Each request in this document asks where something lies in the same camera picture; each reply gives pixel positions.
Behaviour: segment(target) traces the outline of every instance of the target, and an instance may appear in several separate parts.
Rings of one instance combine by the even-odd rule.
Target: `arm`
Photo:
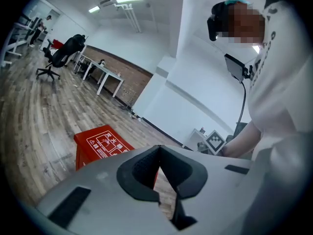
[[[237,158],[251,151],[260,141],[261,132],[251,121],[242,132],[223,148],[225,157]]]

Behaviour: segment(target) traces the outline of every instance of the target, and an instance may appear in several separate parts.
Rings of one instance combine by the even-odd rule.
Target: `red box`
[[[109,125],[75,134],[74,140],[77,143],[76,170],[90,162],[134,150]]]

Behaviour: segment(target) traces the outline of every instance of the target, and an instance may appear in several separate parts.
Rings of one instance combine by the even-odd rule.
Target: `black office chair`
[[[67,62],[68,58],[74,54],[77,51],[81,51],[85,45],[85,38],[81,35],[75,35],[68,39],[66,43],[58,49],[53,56],[51,55],[51,51],[49,50],[49,47],[51,46],[52,42],[49,40],[49,46],[47,48],[44,48],[45,57],[49,59],[49,64],[45,67],[45,69],[37,69],[36,70],[36,80],[38,80],[39,76],[47,74],[52,78],[52,82],[54,82],[54,76],[57,76],[60,80],[60,75],[53,72],[51,70],[51,67],[54,66],[55,68],[60,68],[64,66],[64,64]]]

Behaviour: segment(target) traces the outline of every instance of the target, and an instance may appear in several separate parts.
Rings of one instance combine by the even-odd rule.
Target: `brick wall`
[[[116,96],[124,103],[133,106],[146,87],[152,74],[143,70],[142,68],[120,58],[104,50],[87,46],[84,55],[91,58],[95,62],[100,62],[101,59],[106,61],[106,68],[114,73],[121,73],[121,77],[125,79]],[[100,69],[95,69],[92,77],[98,80],[102,74]],[[119,81],[111,76],[108,77],[104,87],[111,93],[114,93]]]

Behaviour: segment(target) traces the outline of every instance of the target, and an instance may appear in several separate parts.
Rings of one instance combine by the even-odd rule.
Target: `warning label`
[[[129,151],[123,142],[116,138],[110,131],[105,131],[91,138],[87,142],[100,158],[107,158]]]

